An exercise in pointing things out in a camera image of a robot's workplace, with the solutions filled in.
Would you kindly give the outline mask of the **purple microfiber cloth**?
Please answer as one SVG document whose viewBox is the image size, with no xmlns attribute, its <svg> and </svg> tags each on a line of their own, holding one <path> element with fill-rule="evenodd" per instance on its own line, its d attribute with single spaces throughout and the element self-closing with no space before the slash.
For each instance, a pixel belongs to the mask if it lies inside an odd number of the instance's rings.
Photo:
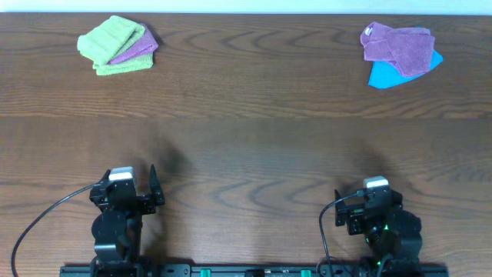
<svg viewBox="0 0 492 277">
<path fill-rule="evenodd" d="M 435 37 L 427 28 L 392 28 L 370 23 L 361 33 L 364 59 L 386 62 L 403 77 L 414 77 L 431 70 Z"/>
</svg>

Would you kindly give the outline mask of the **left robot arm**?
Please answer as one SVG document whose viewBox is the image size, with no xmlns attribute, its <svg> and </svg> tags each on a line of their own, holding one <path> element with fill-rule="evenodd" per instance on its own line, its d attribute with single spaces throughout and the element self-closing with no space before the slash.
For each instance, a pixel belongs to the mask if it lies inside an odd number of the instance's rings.
<svg viewBox="0 0 492 277">
<path fill-rule="evenodd" d="M 165 204 L 154 166 L 149 170 L 148 186 L 149 194 L 137 194 L 135 171 L 129 166 L 108 170 L 91 189 L 89 199 L 101 214 L 91 227 L 96 256 L 90 263 L 90 276 L 160 275 L 158 267 L 140 255 L 142 217 Z"/>
</svg>

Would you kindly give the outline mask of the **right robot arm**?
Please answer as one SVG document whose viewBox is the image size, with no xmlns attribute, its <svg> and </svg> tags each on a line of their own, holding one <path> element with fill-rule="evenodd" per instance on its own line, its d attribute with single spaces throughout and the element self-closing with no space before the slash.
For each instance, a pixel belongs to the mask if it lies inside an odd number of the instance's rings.
<svg viewBox="0 0 492 277">
<path fill-rule="evenodd" d="M 362 258 L 358 276 L 422 276 L 419 253 L 423 245 L 421 220 L 403 209 L 403 196 L 389 186 L 355 193 L 362 203 L 346 205 L 334 192 L 335 223 L 346 225 L 349 235 L 364 235 L 373 254 Z"/>
</svg>

